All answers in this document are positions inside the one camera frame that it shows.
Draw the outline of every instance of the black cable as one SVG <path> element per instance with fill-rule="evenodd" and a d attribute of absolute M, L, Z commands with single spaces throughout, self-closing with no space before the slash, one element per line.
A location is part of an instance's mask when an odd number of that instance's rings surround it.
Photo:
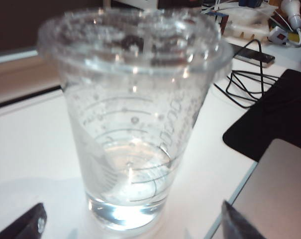
<path fill-rule="evenodd" d="M 261 42 L 257 39 L 253 39 L 253 40 L 249 41 L 245 46 L 243 46 L 240 50 L 235 52 L 233 57 L 238 55 L 241 51 L 243 51 L 252 42 L 257 42 L 258 43 L 259 52 L 260 52 L 260 54 L 262 54 Z M 226 87 L 225 91 L 223 89 L 221 89 L 221 87 L 219 87 L 215 83 L 214 83 L 214 86 L 217 87 L 218 90 L 220 90 L 224 95 L 226 95 L 229 99 L 231 99 L 234 103 L 236 103 L 240 107 L 242 107 L 244 109 L 249 108 L 251 106 L 244 106 L 244 105 L 240 104 L 238 101 L 236 101 L 234 98 L 240 98 L 240 99 L 243 99 L 243 100 L 254 102 L 256 104 L 258 102 L 259 98 L 257 98 L 254 95 L 261 94 L 261 96 L 263 96 L 264 95 L 264 85 L 274 86 L 277 79 L 280 78 L 280 77 L 277 77 L 277 76 L 271 76 L 271 75 L 263 74 L 262 65 L 263 65 L 263 62 L 262 62 L 262 59 L 260 59 L 260 72 L 259 73 L 249 72 L 249 71 L 242 71 L 242 70 L 232 70 L 232 72 L 230 74 L 230 77 L 227 76 L 227 78 L 229 80 L 229 83 L 227 84 L 227 87 Z M 261 91 L 259 92 L 259 91 L 250 91 L 250 90 L 248 90 L 245 87 L 245 85 L 243 84 L 243 82 L 239 79 L 238 76 L 245 77 L 246 79 L 253 80 L 253 81 L 256 81 L 256 82 L 260 82 L 261 83 Z M 268 81 L 273 81 L 273 83 L 264 82 L 264 79 L 267 79 Z M 229 91 L 229 88 L 230 88 L 232 83 L 236 87 L 238 87 L 241 91 L 247 93 L 250 98 L 231 93 Z"/>

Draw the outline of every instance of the black object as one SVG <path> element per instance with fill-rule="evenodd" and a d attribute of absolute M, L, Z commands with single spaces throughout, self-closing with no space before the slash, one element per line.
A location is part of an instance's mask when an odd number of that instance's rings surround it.
<path fill-rule="evenodd" d="M 234 44 L 230 44 L 234 50 L 234 52 L 239 51 L 242 47 Z M 258 51 L 245 48 L 238 55 L 235 56 L 236 59 L 246 61 L 248 63 L 259 65 L 260 60 L 262 60 L 262 67 L 268 67 L 271 65 L 275 57 L 269 54 L 260 53 Z"/>
<path fill-rule="evenodd" d="M 258 43 L 258 46 L 259 46 L 259 53 L 262 54 L 262 46 L 261 46 L 261 42 L 257 39 L 253 39 L 251 41 L 249 41 L 245 46 L 241 47 L 237 52 L 234 53 L 233 55 L 233 58 L 236 57 L 237 55 L 239 55 L 242 51 L 244 51 L 246 49 L 246 47 L 248 45 L 250 45 L 252 42 L 257 42 Z M 264 82 L 264 78 L 268 78 L 272 81 L 276 81 L 274 78 L 278 78 L 278 77 L 275 77 L 275 76 L 269 76 L 269 75 L 265 75 L 263 74 L 263 61 L 262 61 L 262 58 L 259 59 L 259 66 L 260 66 L 260 73 L 255 73 L 255 72 L 248 72 L 248 71 L 236 71 L 236 70 L 232 70 L 231 74 L 230 74 L 230 77 L 227 76 L 228 80 L 229 80 L 229 83 L 228 83 L 228 86 L 226 87 L 226 90 L 224 91 L 223 89 L 221 89 L 220 86 L 218 86 L 216 83 L 214 83 L 213 85 L 218 89 L 220 90 L 226 97 L 228 97 L 230 100 L 232 100 L 234 103 L 236 103 L 238 106 L 240 106 L 241 108 L 244 108 L 244 109 L 247 109 L 247 108 L 250 108 L 252 105 L 248 105 L 248 106 L 244 106 L 242 105 L 241 103 L 239 103 L 235 98 L 240 98 L 240 99 L 244 99 L 244 100 L 247 100 L 247 101 L 251 101 L 251 102 L 257 102 L 257 100 L 259 98 L 257 98 L 255 95 L 258 95 L 258 94 L 261 94 L 261 95 L 264 95 L 264 84 L 269 84 L 269 85 L 272 85 L 270 83 L 267 83 L 267 82 Z M 246 74 L 250 74 L 250 75 L 254 75 L 254 76 L 260 76 L 260 80 L 258 79 L 255 79 L 253 77 L 250 77 L 250 76 L 247 76 Z M 252 92 L 252 91 L 249 91 L 245 86 L 244 84 L 242 83 L 242 81 L 240 81 L 240 79 L 237 77 L 237 75 L 241 75 L 241 76 L 244 76 L 246 78 L 249 78 L 253 81 L 259 81 L 261 83 L 261 91 L 260 92 Z M 231 84 L 235 84 L 238 88 L 240 88 L 243 92 L 247 93 L 247 95 L 249 96 L 248 98 L 247 97 L 243 97 L 241 95 L 238 95 L 238 94 L 234 94 L 234 93 L 231 93 L 229 92 L 229 87 Z"/>
<path fill-rule="evenodd" d="M 128 35 L 121 41 L 121 46 L 125 50 L 129 51 L 131 46 L 138 47 L 138 51 L 142 52 L 144 47 L 144 39 L 134 35 Z"/>
<path fill-rule="evenodd" d="M 25 96 L 21 96 L 21 97 L 17 97 L 17 98 L 8 100 L 8 101 L 1 102 L 0 103 L 0 108 L 4 107 L 4 106 L 11 105 L 11 104 L 14 104 L 14 103 L 17 103 L 17 102 L 20 102 L 20 101 L 24 101 L 24 100 L 27 100 L 27 99 L 30 99 L 30 98 L 33 98 L 33 97 L 36 97 L 36 96 L 40 96 L 40 95 L 45 94 L 45 93 L 49 93 L 51 91 L 56 91 L 56 90 L 61 90 L 61 86 L 59 86 L 59 85 L 54 86 L 54 87 L 51 87 L 51 88 L 47 88 L 47 89 L 44 89 L 44 90 L 41 90 L 41 91 L 37 91 L 37 92 L 31 93 L 31 94 L 25 95 Z"/>
<path fill-rule="evenodd" d="M 121 3 L 116 0 L 111 0 L 111 7 L 128 7 L 136 8 L 129 3 Z M 201 7 L 202 0 L 158 0 L 158 9 L 162 8 L 178 8 L 178 7 Z"/>
<path fill-rule="evenodd" d="M 227 201 L 222 204 L 222 229 L 225 239 L 265 239 Z"/>
<path fill-rule="evenodd" d="M 46 219 L 43 203 L 38 203 L 1 231 L 0 239 L 39 239 L 44 231 Z"/>
<path fill-rule="evenodd" d="M 239 6 L 248 6 L 251 8 L 259 7 L 262 0 L 239 0 Z"/>
<path fill-rule="evenodd" d="M 228 146 L 257 162 L 275 138 L 301 148 L 301 72 L 286 70 L 223 135 Z"/>

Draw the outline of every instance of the water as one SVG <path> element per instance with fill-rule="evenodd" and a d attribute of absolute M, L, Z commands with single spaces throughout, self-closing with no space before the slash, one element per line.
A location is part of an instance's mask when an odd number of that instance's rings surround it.
<path fill-rule="evenodd" d="M 164 206 L 164 200 L 144 206 L 118 206 L 96 200 L 87 194 L 89 210 L 108 228 L 125 231 L 143 227 L 159 214 Z"/>
<path fill-rule="evenodd" d="M 168 195 L 177 160 L 139 138 L 101 145 L 83 130 L 78 133 L 82 178 L 94 215 L 120 231 L 153 221 Z"/>

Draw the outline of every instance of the cable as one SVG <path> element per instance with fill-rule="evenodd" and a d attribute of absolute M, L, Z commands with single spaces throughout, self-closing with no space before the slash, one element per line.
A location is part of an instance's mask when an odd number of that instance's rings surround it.
<path fill-rule="evenodd" d="M 293 41 L 289 41 L 289 44 L 291 44 L 291 45 L 293 45 L 293 46 L 295 46 L 295 47 L 301 47 L 301 29 L 298 28 L 298 29 L 297 29 L 297 32 L 298 32 L 298 34 L 299 34 L 299 42 L 298 42 L 298 43 L 295 43 L 295 42 L 293 42 Z"/>
<path fill-rule="evenodd" d="M 243 46 L 240 50 L 238 50 L 234 55 L 233 57 L 235 57 L 237 54 L 239 54 L 243 49 L 245 49 L 248 45 L 250 45 L 252 42 L 256 41 L 258 43 L 258 46 L 259 46 L 259 52 L 262 53 L 262 47 L 261 47 L 261 42 L 257 39 L 253 39 L 251 41 L 249 41 L 245 46 Z M 262 60 L 260 60 L 260 73 L 254 73 L 254 72 L 248 72 L 248 71 L 235 71 L 235 70 L 232 70 L 231 74 L 230 74 L 230 77 L 227 76 L 228 80 L 229 80 L 229 83 L 226 87 L 226 90 L 224 91 L 223 89 L 221 89 L 221 87 L 219 87 L 216 83 L 214 83 L 213 85 L 218 89 L 220 90 L 225 96 L 227 96 L 229 99 L 231 99 L 234 103 L 236 103 L 238 106 L 244 108 L 244 109 L 247 109 L 250 106 L 244 106 L 242 105 L 241 103 L 239 103 L 238 101 L 236 101 L 233 97 L 236 97 L 236 98 L 240 98 L 240 99 L 243 99 L 243 100 L 247 100 L 247 101 L 250 101 L 250 102 L 253 102 L 254 104 L 257 104 L 259 102 L 259 99 L 255 96 L 253 96 L 253 94 L 261 94 L 262 96 L 264 95 L 264 84 L 267 84 L 267 85 L 273 85 L 271 83 L 267 83 L 267 82 L 264 82 L 264 77 L 269 79 L 269 80 L 272 80 L 274 82 L 276 82 L 276 80 L 274 78 L 277 78 L 275 76 L 270 76 L 270 75 L 263 75 L 263 69 L 262 69 Z M 261 91 L 260 92 L 253 92 L 253 91 L 250 91 L 248 90 L 244 84 L 242 83 L 242 81 L 236 76 L 237 75 L 241 75 L 241 76 L 244 76 L 246 77 L 247 79 L 251 79 L 251 80 L 254 80 L 254 81 L 259 81 L 261 83 Z M 251 75 L 257 75 L 257 76 L 260 76 L 260 80 L 258 79 L 255 79 L 255 78 L 252 78 L 250 76 L 247 76 L 246 74 L 251 74 Z M 243 92 L 247 93 L 248 96 L 250 98 L 247 98 L 247 97 L 244 97 L 244 96 L 240 96 L 240 95 L 236 95 L 234 93 L 231 93 L 229 91 L 229 88 L 230 88 L 230 85 L 231 84 L 234 84 L 236 85 L 240 90 L 242 90 Z"/>
<path fill-rule="evenodd" d="M 228 3 L 228 2 L 231 2 L 231 1 L 234 1 L 234 0 L 227 0 L 227 1 L 223 2 L 222 4 Z M 214 7 L 217 6 L 217 5 L 219 5 L 218 0 L 217 0 L 217 2 L 216 2 L 215 5 L 213 5 L 213 6 L 209 7 L 209 8 L 207 8 L 207 9 L 205 9 L 204 11 L 202 11 L 202 13 L 203 13 L 203 14 L 208 13 L 212 8 L 214 8 Z"/>
<path fill-rule="evenodd" d="M 284 17 L 282 17 L 282 15 L 280 15 L 276 10 L 274 10 L 274 12 L 283 20 L 283 22 L 285 22 L 286 26 L 288 26 L 289 29 L 291 31 L 293 31 L 293 29 L 291 28 L 291 26 L 289 25 L 289 23 L 284 19 Z"/>
<path fill-rule="evenodd" d="M 221 0 L 216 0 L 215 6 L 214 6 L 214 10 L 216 10 L 219 5 L 220 5 Z"/>

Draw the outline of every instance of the white power adapter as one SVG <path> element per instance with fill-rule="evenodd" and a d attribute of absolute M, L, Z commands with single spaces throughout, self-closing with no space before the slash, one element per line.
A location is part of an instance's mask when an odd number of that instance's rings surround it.
<path fill-rule="evenodd" d="M 270 31 L 268 39 L 274 44 L 283 45 L 288 41 L 288 33 L 276 26 Z"/>

